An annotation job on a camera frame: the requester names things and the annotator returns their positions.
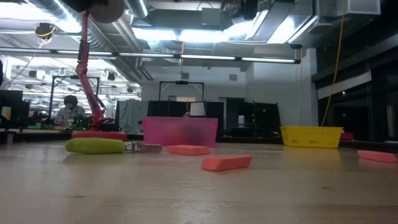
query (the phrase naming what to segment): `white wall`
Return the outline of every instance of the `white wall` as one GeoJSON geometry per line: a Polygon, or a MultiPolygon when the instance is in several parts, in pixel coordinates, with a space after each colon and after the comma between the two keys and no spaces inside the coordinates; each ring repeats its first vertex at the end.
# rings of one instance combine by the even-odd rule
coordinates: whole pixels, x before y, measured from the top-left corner
{"type": "MultiPolygon", "coordinates": [[[[142,100],[159,99],[159,81],[177,81],[180,80],[180,67],[148,67],[148,72],[154,77],[155,81],[142,83],[142,100]]],[[[210,70],[207,67],[184,67],[184,72],[190,74],[188,81],[205,83],[205,100],[218,101],[219,97],[244,98],[245,73],[239,68],[217,68],[210,70]],[[237,74],[237,81],[229,81],[229,74],[237,74]]],[[[167,88],[166,83],[162,85],[161,100],[168,100],[169,96],[187,96],[195,97],[201,100],[201,85],[176,85],[170,84],[167,88]]]]}
{"type": "Polygon", "coordinates": [[[246,72],[245,100],[277,103],[283,126],[317,126],[317,92],[311,82],[315,72],[313,49],[303,58],[302,79],[301,65],[254,63],[246,72]]]}

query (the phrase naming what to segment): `wooden table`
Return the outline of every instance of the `wooden table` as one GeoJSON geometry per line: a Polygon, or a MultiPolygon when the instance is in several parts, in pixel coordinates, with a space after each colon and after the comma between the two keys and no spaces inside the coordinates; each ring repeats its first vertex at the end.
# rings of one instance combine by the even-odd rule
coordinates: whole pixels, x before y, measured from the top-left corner
{"type": "Polygon", "coordinates": [[[0,223],[397,223],[398,166],[353,149],[218,144],[205,156],[69,154],[64,142],[0,148],[0,223]]]}

